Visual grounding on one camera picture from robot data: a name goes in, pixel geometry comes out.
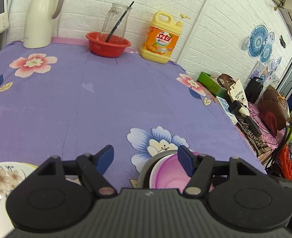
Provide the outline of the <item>white thermos jug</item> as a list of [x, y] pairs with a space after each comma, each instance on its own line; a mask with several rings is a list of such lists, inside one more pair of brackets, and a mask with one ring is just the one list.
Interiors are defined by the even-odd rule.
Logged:
[[42, 48], [51, 44], [54, 20], [64, 0], [31, 0], [24, 24], [23, 46]]

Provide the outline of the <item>blue paper fan decoration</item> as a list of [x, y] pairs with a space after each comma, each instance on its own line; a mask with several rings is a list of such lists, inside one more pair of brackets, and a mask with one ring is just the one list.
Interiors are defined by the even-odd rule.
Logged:
[[246, 38], [242, 50], [251, 58], [258, 58], [261, 63], [270, 61], [275, 41], [275, 33], [264, 25], [257, 25]]

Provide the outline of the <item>paper gift bag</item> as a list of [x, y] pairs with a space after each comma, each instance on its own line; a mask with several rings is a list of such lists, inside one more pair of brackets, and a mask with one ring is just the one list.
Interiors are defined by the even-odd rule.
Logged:
[[239, 101], [246, 108], [248, 108], [247, 97], [243, 85], [239, 79], [234, 80], [227, 74], [221, 74], [217, 77], [217, 82], [220, 86], [227, 90], [231, 101]]

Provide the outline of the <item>white floral plate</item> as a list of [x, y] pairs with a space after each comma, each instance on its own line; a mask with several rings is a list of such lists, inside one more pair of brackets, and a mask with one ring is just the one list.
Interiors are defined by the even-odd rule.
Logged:
[[7, 198], [36, 168], [28, 163], [0, 162], [0, 237], [14, 228], [6, 211]]

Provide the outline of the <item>purple floral tablecloth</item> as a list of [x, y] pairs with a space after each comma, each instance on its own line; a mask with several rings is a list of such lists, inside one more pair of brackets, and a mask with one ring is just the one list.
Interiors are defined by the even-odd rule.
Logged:
[[74, 44], [27, 49], [16, 41], [0, 51], [0, 162], [38, 166], [106, 145], [114, 160], [105, 178], [116, 190], [135, 188], [149, 159], [181, 145], [263, 170], [228, 115], [177, 63], [133, 52], [103, 58]]

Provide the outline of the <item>green box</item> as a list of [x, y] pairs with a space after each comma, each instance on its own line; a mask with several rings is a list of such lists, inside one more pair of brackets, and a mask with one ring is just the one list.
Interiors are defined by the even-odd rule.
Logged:
[[214, 79], [210, 77], [210, 74], [202, 71], [198, 77], [198, 82], [205, 86], [205, 88], [208, 89], [214, 96], [224, 96], [224, 88], [214, 81]]

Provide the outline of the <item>yellow detergent bottle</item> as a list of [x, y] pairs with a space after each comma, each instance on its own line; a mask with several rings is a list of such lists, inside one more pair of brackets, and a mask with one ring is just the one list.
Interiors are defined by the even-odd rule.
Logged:
[[139, 51], [141, 57], [166, 64], [182, 33], [183, 19], [190, 19], [190, 17], [180, 14], [180, 20], [175, 22], [171, 14], [157, 11], [150, 22], [147, 36]]

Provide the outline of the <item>red plastic basket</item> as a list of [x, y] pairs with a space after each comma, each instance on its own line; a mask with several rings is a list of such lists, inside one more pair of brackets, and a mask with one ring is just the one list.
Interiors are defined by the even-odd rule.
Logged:
[[101, 41], [100, 32], [89, 32], [86, 34], [86, 38], [89, 43], [89, 50], [98, 56], [105, 58], [117, 58], [126, 48], [131, 46], [131, 42], [125, 38], [118, 36], [112, 36], [109, 42]]

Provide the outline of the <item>black straw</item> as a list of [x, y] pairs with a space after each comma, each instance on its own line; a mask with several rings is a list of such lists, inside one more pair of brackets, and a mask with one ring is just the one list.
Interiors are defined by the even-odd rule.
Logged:
[[[117, 36], [120, 39], [123, 39], [126, 30], [127, 18], [130, 11], [132, 10], [132, 6], [134, 3], [135, 2], [132, 1], [129, 6], [116, 3], [112, 4], [111, 10], [107, 14], [106, 33], [108, 34], [108, 36], [106, 38], [106, 42], [110, 42], [111, 37], [115, 35], [117, 29], [120, 29], [120, 33], [117, 34]], [[115, 24], [112, 29], [108, 31], [111, 21], [114, 21]]]

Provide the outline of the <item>purple plastic bowl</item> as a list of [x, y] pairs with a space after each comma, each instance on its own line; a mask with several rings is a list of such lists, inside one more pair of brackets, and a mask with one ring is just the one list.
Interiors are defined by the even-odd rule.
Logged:
[[189, 181], [190, 177], [179, 163], [177, 154], [173, 154], [159, 170], [156, 189], [178, 189], [182, 193]]

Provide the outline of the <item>white ceramic patterned bowl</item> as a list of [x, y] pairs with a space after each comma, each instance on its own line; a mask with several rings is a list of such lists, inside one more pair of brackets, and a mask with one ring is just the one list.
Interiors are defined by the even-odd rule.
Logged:
[[166, 156], [160, 158], [155, 163], [154, 167], [151, 169], [150, 177], [149, 177], [149, 187], [151, 189], [156, 189], [156, 182], [157, 182], [157, 177], [158, 177], [159, 170], [160, 170], [161, 166], [164, 164], [164, 162], [168, 158], [170, 158], [171, 156], [173, 156], [173, 154], [169, 154], [169, 155], [166, 155]]

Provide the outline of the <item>glass jar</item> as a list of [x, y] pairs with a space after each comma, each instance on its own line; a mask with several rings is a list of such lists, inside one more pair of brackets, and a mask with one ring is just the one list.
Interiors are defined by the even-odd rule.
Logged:
[[113, 3], [108, 11], [104, 25], [100, 33], [100, 40], [114, 44], [120, 44], [125, 36], [126, 25], [132, 5], [126, 6]]

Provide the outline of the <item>stainless steel bowl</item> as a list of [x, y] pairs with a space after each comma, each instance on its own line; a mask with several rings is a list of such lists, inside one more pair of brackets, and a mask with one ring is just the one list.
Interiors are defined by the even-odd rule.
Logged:
[[149, 188], [149, 181], [150, 181], [150, 175], [155, 167], [155, 164], [161, 160], [162, 158], [176, 154], [177, 150], [171, 150], [171, 151], [165, 151], [158, 153], [157, 155], [153, 156], [151, 159], [149, 159], [146, 164], [143, 166], [141, 172], [139, 173], [139, 177], [137, 180], [137, 188], [138, 189], [148, 189]]

